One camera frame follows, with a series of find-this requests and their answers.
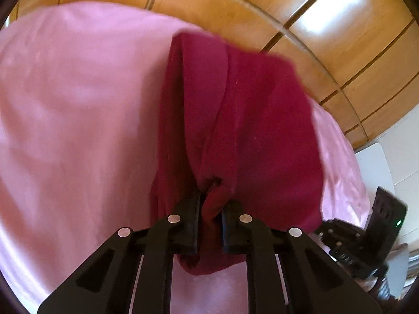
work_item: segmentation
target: cloth fold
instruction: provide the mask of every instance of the cloth fold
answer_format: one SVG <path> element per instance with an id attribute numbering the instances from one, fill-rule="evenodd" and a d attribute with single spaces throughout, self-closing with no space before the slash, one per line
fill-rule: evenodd
<path id="1" fill-rule="evenodd" d="M 287 61 L 202 33 L 173 38 L 152 218 L 170 215 L 196 188 L 207 193 L 202 244 L 198 256 L 180 257 L 193 275 L 244 260 L 221 253 L 217 215 L 230 199 L 271 228 L 320 225 L 323 171 L 311 106 Z"/>

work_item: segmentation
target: pink bedsheet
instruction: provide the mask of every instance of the pink bedsheet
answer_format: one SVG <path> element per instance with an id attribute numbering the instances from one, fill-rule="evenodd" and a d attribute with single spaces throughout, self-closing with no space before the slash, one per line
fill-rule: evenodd
<path id="1" fill-rule="evenodd" d="M 150 225 L 160 87 L 181 30 L 199 28 L 78 2 L 1 31 L 0 269 L 31 313 L 119 227 Z M 323 218 L 363 226 L 370 204 L 351 145 L 312 106 Z M 226 312 L 247 312 L 245 264 L 191 276 L 175 261 L 172 313 Z"/>

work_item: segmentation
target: black device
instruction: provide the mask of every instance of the black device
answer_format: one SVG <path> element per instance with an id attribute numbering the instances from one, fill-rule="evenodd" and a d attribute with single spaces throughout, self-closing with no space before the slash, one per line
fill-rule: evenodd
<path id="1" fill-rule="evenodd" d="M 197 193 L 179 203 L 172 216 L 150 229 L 118 230 L 45 300 L 38 314 L 127 314 L 130 307 L 133 314 L 169 314 L 173 254 L 198 252 L 202 198 Z M 268 228 L 233 200 L 224 207 L 221 222 L 224 252 L 246 255 L 249 314 L 382 313 L 298 228 Z"/>
<path id="2" fill-rule="evenodd" d="M 352 277 L 383 278 L 388 270 L 385 259 L 400 232 L 406 213 L 407 206 L 401 200 L 378 187 L 365 231 L 334 219 L 323 222 L 316 234 L 330 247 L 329 254 L 345 266 Z"/>

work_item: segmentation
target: crumpled red fabric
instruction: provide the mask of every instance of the crumpled red fabric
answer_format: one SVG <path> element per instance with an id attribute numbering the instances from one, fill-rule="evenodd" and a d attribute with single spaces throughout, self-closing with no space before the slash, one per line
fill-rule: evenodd
<path id="1" fill-rule="evenodd" d="M 199 189 L 200 250 L 181 256 L 193 275 L 243 261 L 221 250 L 216 219 L 230 199 L 271 228 L 321 223 L 323 171 L 311 107 L 284 59 L 248 53 L 202 33 L 172 40 L 159 115 L 152 218 Z"/>

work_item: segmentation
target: silver screw head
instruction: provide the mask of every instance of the silver screw head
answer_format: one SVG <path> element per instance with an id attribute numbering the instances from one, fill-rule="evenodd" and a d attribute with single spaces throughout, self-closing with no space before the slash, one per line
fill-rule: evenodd
<path id="1" fill-rule="evenodd" d="M 244 214 L 239 217 L 239 220 L 243 223 L 250 223 L 253 221 L 253 218 L 250 215 Z"/>
<path id="2" fill-rule="evenodd" d="M 181 217 L 179 215 L 170 215 L 167 220 L 170 223 L 178 223 L 181 220 Z"/>
<path id="3" fill-rule="evenodd" d="M 120 230 L 118 230 L 118 236 L 119 237 L 127 237 L 131 234 L 131 229 L 130 228 L 120 228 Z"/>
<path id="4" fill-rule="evenodd" d="M 292 237 L 300 237 L 302 235 L 302 231 L 299 228 L 291 228 L 289 233 Z"/>

